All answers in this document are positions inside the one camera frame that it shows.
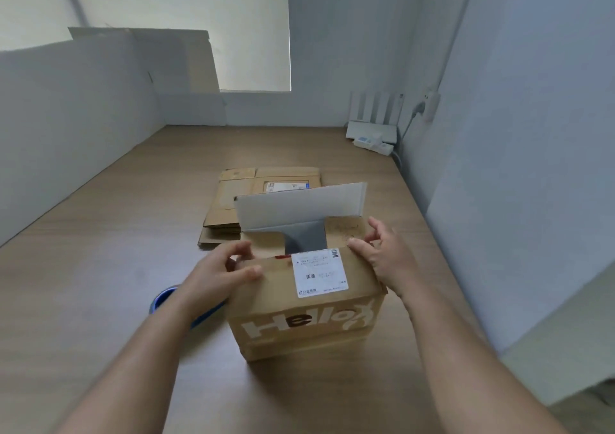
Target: desk surface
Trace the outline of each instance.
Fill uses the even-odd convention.
[[[389,157],[339,128],[166,127],[0,249],[0,431],[45,432],[203,253],[218,174],[318,166],[368,182],[365,214],[393,225],[426,277],[475,321]],[[389,294],[363,342],[247,365],[218,313],[184,349],[165,432],[438,433],[414,334]]]

